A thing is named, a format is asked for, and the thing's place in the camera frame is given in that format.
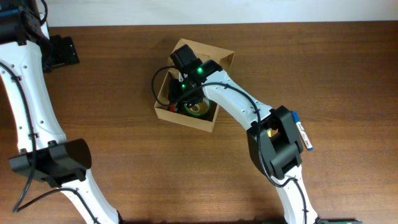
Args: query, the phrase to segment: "wooden table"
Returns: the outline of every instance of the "wooden table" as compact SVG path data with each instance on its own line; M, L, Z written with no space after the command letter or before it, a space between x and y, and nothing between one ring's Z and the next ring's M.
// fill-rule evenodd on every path
M297 111L314 145L303 177L323 218L398 219L398 22L53 28L81 64L45 74L70 140L91 148L94 177L129 221L273 220L284 211L254 167L246 133L220 110L214 133L158 120L153 73L180 37L235 50L231 77L262 102ZM0 222L83 223L62 194L12 214L26 178L0 88ZM49 190L34 182L25 202Z

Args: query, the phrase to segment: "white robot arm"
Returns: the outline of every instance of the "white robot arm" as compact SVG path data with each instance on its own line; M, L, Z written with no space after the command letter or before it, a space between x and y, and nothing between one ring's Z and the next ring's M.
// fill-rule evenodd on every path
M13 171L22 175L29 175L35 169L33 179L47 181L50 186L57 187L72 201L87 223L119 223L121 217L106 201L93 178L90 151L84 140L68 142L54 115L44 82L42 49L36 44L49 41L47 24L41 25L41 29L29 30L31 27L26 27L26 24L39 24L38 15L28 12L36 11L35 1L26 2L17 9L0 7L0 75L14 114L17 146L21 154L10 159L10 165ZM18 33L15 27L23 27L23 30ZM33 134L30 133L25 107L30 114ZM81 160L84 165L78 164L79 155L74 154L72 146L87 149L86 157ZM41 156L40 162L33 167L33 159L37 156ZM42 156L50 156L51 159L43 162ZM61 169L60 172L51 170L54 167Z
M180 81L185 90L176 103L185 100L189 104L189 98L197 102L199 96L223 107L247 131L251 158L276 186L286 222L315 223L318 215L302 180L303 147L291 113L283 107L274 110L259 102L232 81L217 63L212 60L202 63L187 45L176 50L171 58L183 77ZM272 138L268 136L271 128L279 129Z
M213 74L208 76L203 84L206 83L224 83L228 84L231 87L235 87L237 89L240 89L241 91L244 91L234 81L232 81L232 79L224 70L221 72L214 72ZM253 123L257 122L256 112L254 111L252 104L245 96L238 93L237 91L234 91L231 88L225 88L223 86L209 85L203 87L203 93L209 100L213 100L214 102L222 106L232 117L234 117L242 125L242 127L246 131L252 127ZM270 110L272 109L272 107L257 101L248 93L246 94L252 98L255 104L257 104L262 120L271 115ZM302 189L303 195L305 197L305 203L307 206L306 209L308 211L307 223L315 223L318 215L312 208L304 187L304 183L302 180L302 166L293 166L285 173L285 177L281 180L275 178L274 176L272 176L271 178L278 184L283 184L287 181L288 178L291 177L298 180L298 184ZM294 182L289 182L285 187L277 187L276 189L284 207L286 222L303 223L303 200L300 195L299 189L295 186Z

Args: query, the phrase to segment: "black cable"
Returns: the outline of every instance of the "black cable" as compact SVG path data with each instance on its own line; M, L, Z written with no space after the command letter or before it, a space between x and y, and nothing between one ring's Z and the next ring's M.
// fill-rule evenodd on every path
M40 21L40 25L41 26L44 25L45 22L47 21L47 16L49 14L49 7L47 6L47 3L44 0L42 0L42 3L43 3L43 6L44 6L45 15L44 15L44 18Z
M30 136L30 139L32 141L32 161L31 161L32 162L31 163L32 168L31 168L31 170L29 172L29 176L28 176L27 182L25 184L25 187L24 187L24 189L23 189L23 191L21 193L21 196L19 197L19 200L17 201L17 203L15 204L14 208L12 209L12 212L18 213L18 212L22 211L23 209L27 208L29 205L32 205L33 203L37 202L38 200L40 200L40 199L42 199L42 198L44 198L46 196L52 195L52 194L54 194L56 192L69 191L69 192L73 192L80 199L81 203L86 208L88 214L93 219L94 223L100 224L97 221L97 219L94 217L94 215L91 212L91 210L88 208L87 204L85 203L85 201L83 200L81 195L77 192L77 190L73 190L73 189L55 189L55 190L51 190L51 191L49 191L47 193L42 194L41 196L38 196L37 198L31 200L30 202L28 202L25 205L20 207L20 205L21 205L23 199L25 198L26 193L27 193L27 191L28 191L28 189L30 187L30 184L32 183L33 176L34 176L34 173L35 173L35 170L36 170L36 164L37 164L36 138L35 138L35 134L34 134L34 130L33 130L32 120L30 118L30 112L29 112L29 107L28 107L28 104L27 104L26 96L25 96L25 93L24 93L24 91L22 89L21 83L19 82L18 77L15 75L15 73L9 67L7 67L2 62L0 62L0 67L2 67L5 71L7 71L10 74L11 79L13 79L15 81L15 83L16 83L16 85L18 87L18 91L21 94L22 102L24 104L26 120L27 120L28 127L29 127L29 136Z
M159 74L159 72L161 72L161 71L163 71L163 70L165 70L165 69L168 69L168 68L175 68L175 66L166 66L166 67L163 67L163 68L159 69L159 70L155 73L155 75L152 77L152 84L151 84L152 93L154 94L154 97L155 97L156 101L157 101L160 105L162 105L162 106L171 106L171 104L166 105L166 104L160 102L160 100L158 99L158 97L157 97L157 95L156 95L156 92L155 92L155 87L154 87L154 85L155 85L155 78L156 78L157 74Z
M33 180L33 176L35 174L35 170L36 170L36 163L37 163L37 158L36 158L36 136L34 134L34 130L33 130L33 124L32 124L32 120L30 118L30 112L29 112L29 107L27 104L27 100L26 100L26 96L25 93L22 89L21 83L19 82L18 77L15 75L15 73L8 68L5 64L0 62L0 66L7 71L10 76L11 79L15 81L17 87L18 87L18 91L21 94L21 98L22 98L22 102L24 104L24 109L25 109L25 114L26 114L26 120L27 120L27 124L29 127L29 137L32 141L32 160L31 160L31 170L29 172L29 176L27 178L27 182L25 184L24 189L22 190L21 196L19 197L19 200L17 201L17 203L15 204L14 208L12 209L12 212L17 213L19 212L19 205L22 203L23 199L26 196L27 191L29 190L30 184L32 183Z
M304 194L302 192L302 189L300 188L300 186L298 184L298 180L296 178L290 177L283 184L278 184L278 183L276 183L275 181L273 181L269 177L269 175L268 175L268 173L266 171L266 167L264 165L264 161L263 161L262 153L261 153L261 141L260 141L261 140L261 116L260 116L260 111L258 110L258 107L257 107L256 103L253 101L253 99L248 94L246 94L242 90L240 90L238 88L235 88L233 86L230 86L228 84L213 82L213 83L205 83L205 84L202 84L201 86L198 86L198 87L195 87L195 88L191 89L190 91L184 93L180 98L178 98L178 100L175 103L178 104L181 100L183 100L184 98L190 96L192 93L194 93L194 92L196 92L198 90L201 90L203 87L211 86L211 85L218 85L218 86L223 86L224 88L230 88L230 89L242 94L253 105L253 108L254 108L254 111L257 114L257 120L258 120L258 124L257 124L257 127L258 127L258 129L257 129L257 142L258 142L259 158L260 158L262 171L265 173L265 176L267 177L268 181L272 185L274 185L275 187L282 188L282 187L285 187L290 181L294 181L295 182L295 184L296 184L296 186L298 188L298 191L300 192L301 198L303 200L304 224L307 224L307 212L308 212L307 211L307 204L305 203L305 197L304 197ZM165 104L163 104L161 102L159 102L159 103L162 104L163 106L170 106L171 105L171 104L165 105Z
M45 197L47 197L47 196L49 196L49 195L52 195L52 194L54 194L54 193L63 192L63 191L69 191L69 192L74 193L74 194L79 198L79 200L80 200L80 202L83 204L83 206L86 208L88 214L89 214L90 217L93 219L94 223L96 223L96 224L101 224L101 223L97 220L97 218L93 215L93 213L91 212L91 210L88 208L86 202L83 200L83 197L81 197L81 195L78 193L78 191L77 191L77 190L74 190L74 189L68 189L68 188L55 189L55 190L51 190L51 191L49 191L49 192L47 192L47 193L44 193L44 194L38 196L37 198L31 200L30 202L26 203L25 205L21 206L21 207L19 208L19 211L25 209L26 207L28 207L29 205L32 205L33 203L39 201L40 199L43 199L43 198L45 198Z
M303 200L304 224L307 224L307 212L308 211L307 211L307 203L305 202L304 193L303 193L303 190L301 189L297 179L294 181L294 183L296 184L296 187L297 187L298 191L300 192L301 198Z

